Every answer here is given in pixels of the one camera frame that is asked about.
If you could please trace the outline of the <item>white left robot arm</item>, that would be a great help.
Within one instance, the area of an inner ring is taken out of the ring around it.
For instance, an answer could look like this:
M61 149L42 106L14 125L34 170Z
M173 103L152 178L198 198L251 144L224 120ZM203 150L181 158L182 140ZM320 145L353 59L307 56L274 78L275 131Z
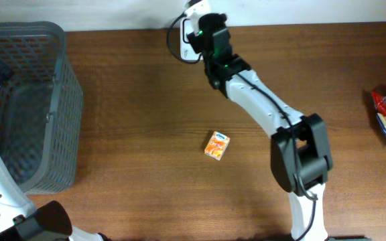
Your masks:
M109 238L88 233L72 225L57 201L37 208L20 190L0 157L0 240L92 240Z

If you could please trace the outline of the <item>orange Kleenex tissue pack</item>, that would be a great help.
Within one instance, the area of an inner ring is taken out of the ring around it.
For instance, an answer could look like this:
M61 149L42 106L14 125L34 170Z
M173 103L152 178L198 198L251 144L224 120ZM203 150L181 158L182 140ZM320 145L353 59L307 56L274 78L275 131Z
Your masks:
M213 132L209 142L204 148L204 154L220 161L230 143L230 140L230 137L220 132Z

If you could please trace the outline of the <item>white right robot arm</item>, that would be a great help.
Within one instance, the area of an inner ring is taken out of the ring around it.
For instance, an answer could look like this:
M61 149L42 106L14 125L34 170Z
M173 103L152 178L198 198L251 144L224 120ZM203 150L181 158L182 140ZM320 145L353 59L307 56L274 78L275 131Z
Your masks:
M233 53L226 15L205 13L188 41L204 58L210 85L243 108L271 142L271 172L287 192L292 240L330 240L324 227L323 196L333 167L326 125L275 95L244 59Z

